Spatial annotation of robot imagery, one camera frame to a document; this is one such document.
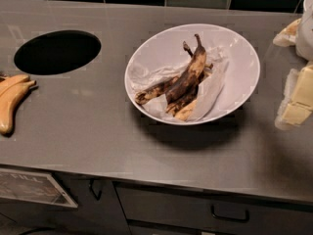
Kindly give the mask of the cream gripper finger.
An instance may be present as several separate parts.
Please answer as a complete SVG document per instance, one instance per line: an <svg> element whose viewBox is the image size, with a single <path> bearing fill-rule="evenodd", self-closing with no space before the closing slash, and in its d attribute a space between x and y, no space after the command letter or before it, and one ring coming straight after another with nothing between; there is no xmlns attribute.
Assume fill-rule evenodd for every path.
<svg viewBox="0 0 313 235"><path fill-rule="evenodd" d="M273 43L280 47L289 47L295 45L295 37L298 25L300 24L300 19L293 21L288 24L285 28L278 33L274 39Z"/></svg>
<svg viewBox="0 0 313 235"><path fill-rule="evenodd" d="M291 130L301 126L312 114L313 65L307 65L301 70L291 69L275 126L281 130Z"/></svg>

